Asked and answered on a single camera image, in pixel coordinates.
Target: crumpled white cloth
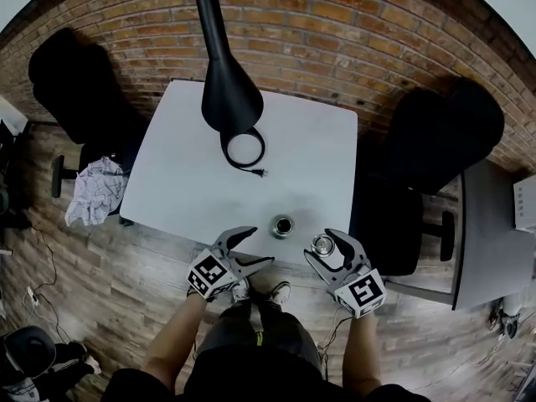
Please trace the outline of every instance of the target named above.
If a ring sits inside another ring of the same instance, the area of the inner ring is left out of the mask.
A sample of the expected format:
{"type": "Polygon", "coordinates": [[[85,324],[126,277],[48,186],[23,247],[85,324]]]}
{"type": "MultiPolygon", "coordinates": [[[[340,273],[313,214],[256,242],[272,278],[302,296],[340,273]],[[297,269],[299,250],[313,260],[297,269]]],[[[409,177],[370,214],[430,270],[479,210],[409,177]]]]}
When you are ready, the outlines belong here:
{"type": "Polygon", "coordinates": [[[92,162],[78,174],[75,196],[65,213],[70,226],[78,218],[84,225],[101,224],[106,216],[117,209],[123,199],[128,177],[120,165],[108,157],[92,162]]]}

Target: black chair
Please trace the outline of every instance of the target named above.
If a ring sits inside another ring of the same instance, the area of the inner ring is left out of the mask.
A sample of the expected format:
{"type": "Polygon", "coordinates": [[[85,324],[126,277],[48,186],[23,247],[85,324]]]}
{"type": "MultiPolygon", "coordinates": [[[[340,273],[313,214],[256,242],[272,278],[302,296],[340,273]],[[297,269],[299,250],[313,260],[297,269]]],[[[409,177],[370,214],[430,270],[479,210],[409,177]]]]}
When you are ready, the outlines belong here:
{"type": "Polygon", "coordinates": [[[9,333],[0,339],[0,385],[38,377],[55,357],[56,346],[43,329],[27,326],[9,333]]]}
{"type": "Polygon", "coordinates": [[[454,216],[443,212],[442,225],[423,222],[421,194],[436,194],[484,159],[503,130],[504,114],[491,94],[460,78],[446,98],[422,89],[406,94],[384,145],[358,149],[349,233],[381,275],[415,272],[423,233],[441,237],[441,260],[452,257],[454,216]]]}
{"type": "MultiPolygon", "coordinates": [[[[78,171],[103,156],[121,164],[124,172],[131,170],[148,122],[124,98],[101,46],[83,45],[63,28],[33,53],[28,76],[35,98],[73,142],[84,144],[78,171]]],[[[64,178],[76,178],[76,171],[65,169],[59,156],[53,164],[54,198],[61,195],[64,178]]]]}

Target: plug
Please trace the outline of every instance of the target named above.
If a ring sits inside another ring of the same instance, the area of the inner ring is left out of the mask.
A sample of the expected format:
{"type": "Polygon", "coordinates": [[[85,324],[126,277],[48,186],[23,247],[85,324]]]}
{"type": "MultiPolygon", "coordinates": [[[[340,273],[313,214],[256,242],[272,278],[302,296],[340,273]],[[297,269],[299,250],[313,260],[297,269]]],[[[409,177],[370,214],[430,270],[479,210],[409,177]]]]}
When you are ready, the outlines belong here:
{"type": "Polygon", "coordinates": [[[34,291],[30,286],[26,288],[26,292],[28,293],[30,299],[32,300],[33,307],[37,307],[39,305],[39,299],[34,295],[34,291]]]}

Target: shoe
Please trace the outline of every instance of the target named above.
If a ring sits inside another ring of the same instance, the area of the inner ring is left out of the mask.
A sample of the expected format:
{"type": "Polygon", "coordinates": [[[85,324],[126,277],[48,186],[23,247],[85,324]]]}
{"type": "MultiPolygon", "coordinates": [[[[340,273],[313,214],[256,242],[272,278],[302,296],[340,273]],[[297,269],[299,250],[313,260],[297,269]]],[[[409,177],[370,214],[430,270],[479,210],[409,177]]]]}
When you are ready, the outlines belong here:
{"type": "Polygon", "coordinates": [[[238,301],[243,301],[245,299],[249,299],[250,298],[250,283],[248,282],[248,279],[245,278],[239,283],[236,283],[233,286],[232,292],[233,292],[233,303],[236,303],[238,301]]]}
{"type": "Polygon", "coordinates": [[[270,293],[270,301],[281,306],[291,296],[291,283],[282,281],[270,293]]]}
{"type": "Polygon", "coordinates": [[[93,356],[88,356],[85,360],[85,363],[90,365],[93,368],[93,374],[100,375],[101,374],[101,367],[99,366],[99,363],[95,360],[93,356]]]}

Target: metal cup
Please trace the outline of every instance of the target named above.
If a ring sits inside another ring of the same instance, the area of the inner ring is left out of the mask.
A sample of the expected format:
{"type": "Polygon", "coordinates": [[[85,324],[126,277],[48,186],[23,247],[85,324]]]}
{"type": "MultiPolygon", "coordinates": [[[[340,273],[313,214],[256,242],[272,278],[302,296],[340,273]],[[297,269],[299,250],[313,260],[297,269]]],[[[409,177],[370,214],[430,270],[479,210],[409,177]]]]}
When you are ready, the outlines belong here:
{"type": "Polygon", "coordinates": [[[335,251],[335,242],[327,234],[316,235],[311,242],[311,250],[320,258],[327,258],[335,251]]]}

